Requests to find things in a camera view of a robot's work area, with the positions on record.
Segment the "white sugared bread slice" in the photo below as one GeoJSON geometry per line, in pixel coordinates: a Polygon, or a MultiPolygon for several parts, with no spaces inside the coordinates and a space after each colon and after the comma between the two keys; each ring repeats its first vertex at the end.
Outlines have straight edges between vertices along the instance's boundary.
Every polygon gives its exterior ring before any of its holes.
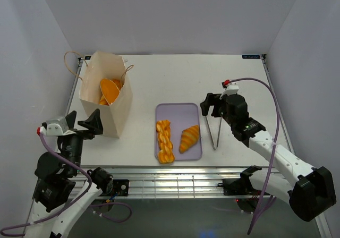
{"type": "Polygon", "coordinates": [[[100,89],[109,105],[116,100],[120,93],[118,87],[110,79],[102,79],[100,81],[100,89]]]}

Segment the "long twisted braided bread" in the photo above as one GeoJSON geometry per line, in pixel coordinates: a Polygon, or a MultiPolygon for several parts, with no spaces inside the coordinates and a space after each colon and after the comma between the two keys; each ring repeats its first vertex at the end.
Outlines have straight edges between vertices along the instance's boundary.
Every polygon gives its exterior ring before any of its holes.
{"type": "Polygon", "coordinates": [[[114,82],[114,84],[118,87],[119,90],[121,90],[122,88],[122,83],[120,80],[118,79],[112,79],[112,81],[114,82]]]}

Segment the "oval orange bread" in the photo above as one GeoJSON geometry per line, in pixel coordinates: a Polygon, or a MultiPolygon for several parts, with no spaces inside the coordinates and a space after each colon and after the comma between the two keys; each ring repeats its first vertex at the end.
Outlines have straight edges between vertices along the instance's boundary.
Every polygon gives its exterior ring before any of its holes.
{"type": "Polygon", "coordinates": [[[107,100],[105,99],[104,95],[101,96],[100,101],[99,101],[100,105],[105,105],[108,106],[109,103],[107,102],[107,100]]]}

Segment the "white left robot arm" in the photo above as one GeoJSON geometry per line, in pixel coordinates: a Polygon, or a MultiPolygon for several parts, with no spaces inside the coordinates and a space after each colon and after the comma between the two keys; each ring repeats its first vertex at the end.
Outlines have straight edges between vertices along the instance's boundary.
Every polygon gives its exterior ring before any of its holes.
{"type": "Polygon", "coordinates": [[[80,168],[83,142],[104,131],[100,110],[84,121],[77,113],[43,122],[37,129],[46,152],[37,162],[38,178],[25,237],[67,237],[75,222],[99,195],[113,188],[113,177],[101,167],[80,168]]]}

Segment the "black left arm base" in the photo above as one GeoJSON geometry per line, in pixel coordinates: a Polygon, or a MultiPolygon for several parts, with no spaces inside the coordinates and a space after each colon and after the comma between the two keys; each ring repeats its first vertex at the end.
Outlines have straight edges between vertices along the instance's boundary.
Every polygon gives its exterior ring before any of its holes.
{"type": "Polygon", "coordinates": [[[126,179],[112,180],[103,193],[104,196],[128,196],[130,181],[126,179]]]}

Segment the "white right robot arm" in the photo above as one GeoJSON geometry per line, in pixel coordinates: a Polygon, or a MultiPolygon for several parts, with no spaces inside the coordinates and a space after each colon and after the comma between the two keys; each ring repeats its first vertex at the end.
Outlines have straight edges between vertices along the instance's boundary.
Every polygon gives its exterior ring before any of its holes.
{"type": "Polygon", "coordinates": [[[270,178],[265,192],[289,204],[300,219],[309,222],[336,204],[331,172],[323,166],[313,167],[276,144],[266,128],[250,117],[243,96],[208,93],[200,108],[203,116],[212,108],[211,115],[226,121],[238,141],[273,161],[285,180],[270,178]]]}

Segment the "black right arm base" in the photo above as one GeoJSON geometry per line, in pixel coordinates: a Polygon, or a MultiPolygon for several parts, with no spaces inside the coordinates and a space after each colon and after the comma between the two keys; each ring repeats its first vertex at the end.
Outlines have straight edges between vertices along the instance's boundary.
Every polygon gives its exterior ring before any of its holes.
{"type": "Polygon", "coordinates": [[[238,178],[236,180],[222,179],[217,184],[218,188],[223,189],[225,196],[259,196],[260,190],[255,189],[249,179],[238,178]]]}

